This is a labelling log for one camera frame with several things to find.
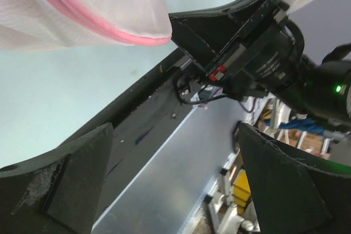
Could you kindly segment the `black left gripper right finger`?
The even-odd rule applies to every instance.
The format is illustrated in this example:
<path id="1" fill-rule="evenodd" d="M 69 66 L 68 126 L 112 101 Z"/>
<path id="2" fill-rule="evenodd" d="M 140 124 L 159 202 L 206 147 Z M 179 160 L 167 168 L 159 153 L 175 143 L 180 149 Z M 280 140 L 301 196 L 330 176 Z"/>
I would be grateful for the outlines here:
<path id="1" fill-rule="evenodd" d="M 350 167 L 240 123 L 238 142 L 262 233 L 350 233 Z"/>

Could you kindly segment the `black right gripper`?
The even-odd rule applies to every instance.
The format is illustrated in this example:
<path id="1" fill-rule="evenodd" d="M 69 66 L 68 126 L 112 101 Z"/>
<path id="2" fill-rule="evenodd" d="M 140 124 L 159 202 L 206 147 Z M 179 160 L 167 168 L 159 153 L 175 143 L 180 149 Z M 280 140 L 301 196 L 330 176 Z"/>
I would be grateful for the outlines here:
<path id="1" fill-rule="evenodd" d="M 302 94 L 304 39 L 287 9 L 283 0 L 236 0 L 172 13 L 172 41 L 214 83 L 232 88 L 244 75 L 273 94 Z"/>

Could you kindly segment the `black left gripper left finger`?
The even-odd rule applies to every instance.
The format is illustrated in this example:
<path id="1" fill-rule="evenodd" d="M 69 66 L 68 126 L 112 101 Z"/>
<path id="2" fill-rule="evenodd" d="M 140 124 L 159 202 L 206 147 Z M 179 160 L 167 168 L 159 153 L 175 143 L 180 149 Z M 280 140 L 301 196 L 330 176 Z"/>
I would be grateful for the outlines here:
<path id="1" fill-rule="evenodd" d="M 91 233 L 112 140 L 106 123 L 1 168 L 1 233 Z"/>

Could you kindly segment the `white mesh laundry bag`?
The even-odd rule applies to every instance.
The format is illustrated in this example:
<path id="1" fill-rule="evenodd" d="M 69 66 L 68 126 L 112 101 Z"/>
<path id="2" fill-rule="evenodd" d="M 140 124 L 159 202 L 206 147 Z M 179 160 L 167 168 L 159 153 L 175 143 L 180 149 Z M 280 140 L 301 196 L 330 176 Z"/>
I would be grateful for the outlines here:
<path id="1" fill-rule="evenodd" d="M 164 0 L 1 0 L 1 49 L 163 45 L 172 36 Z"/>

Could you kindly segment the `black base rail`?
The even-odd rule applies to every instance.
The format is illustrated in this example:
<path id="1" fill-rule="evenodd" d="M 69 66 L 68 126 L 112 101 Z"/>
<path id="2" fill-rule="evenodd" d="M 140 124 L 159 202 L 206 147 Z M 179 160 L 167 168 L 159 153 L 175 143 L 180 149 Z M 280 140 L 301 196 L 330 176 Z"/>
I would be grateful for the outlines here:
<path id="1" fill-rule="evenodd" d="M 190 112 L 177 99 L 173 82 L 197 69 L 179 48 L 69 136 L 73 141 L 110 122 L 113 141 L 95 216 L 99 217 L 146 166 Z"/>

